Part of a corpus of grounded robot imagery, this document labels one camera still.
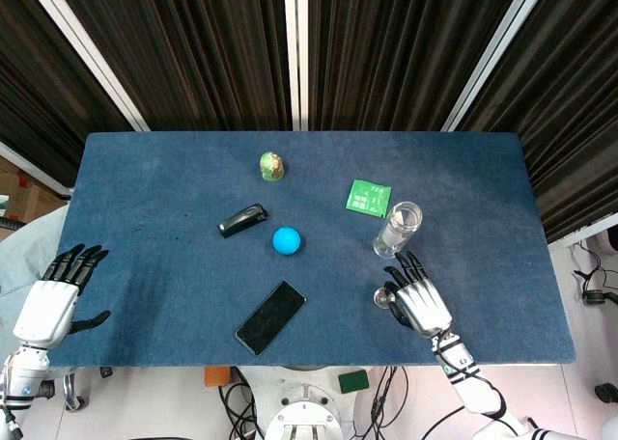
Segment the blue ball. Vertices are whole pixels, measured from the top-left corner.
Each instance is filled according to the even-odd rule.
[[[281,255],[291,255],[300,247],[300,234],[294,228],[279,228],[272,237],[274,250]]]

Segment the glass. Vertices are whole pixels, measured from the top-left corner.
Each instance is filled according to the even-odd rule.
[[[392,259],[401,251],[423,221],[421,207],[414,202],[399,202],[393,206],[374,240],[374,250],[383,259]]]

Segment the black smartphone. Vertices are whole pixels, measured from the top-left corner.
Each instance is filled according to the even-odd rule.
[[[237,329],[236,338],[260,356],[306,301],[298,290],[282,281]]]

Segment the table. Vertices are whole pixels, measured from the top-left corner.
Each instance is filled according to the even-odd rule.
[[[262,180],[265,151],[286,176]],[[430,343],[373,303],[388,278],[382,220],[345,210],[354,179],[392,186],[424,212],[408,247],[480,363],[574,359],[520,143],[510,133],[152,132],[89,137],[61,239],[110,255],[57,366],[424,365]],[[227,239],[217,224],[261,203],[270,218]],[[293,256],[270,239],[293,226]],[[234,332],[282,280],[307,304],[260,357]]]

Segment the dark curtain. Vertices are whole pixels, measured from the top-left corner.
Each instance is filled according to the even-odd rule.
[[[309,0],[310,129],[440,130],[512,0]]]
[[[516,131],[548,241],[618,210],[618,0],[541,0],[460,125]]]
[[[151,129],[291,129],[284,0],[67,1]]]
[[[73,186],[88,133],[125,129],[37,0],[0,0],[0,141]]]

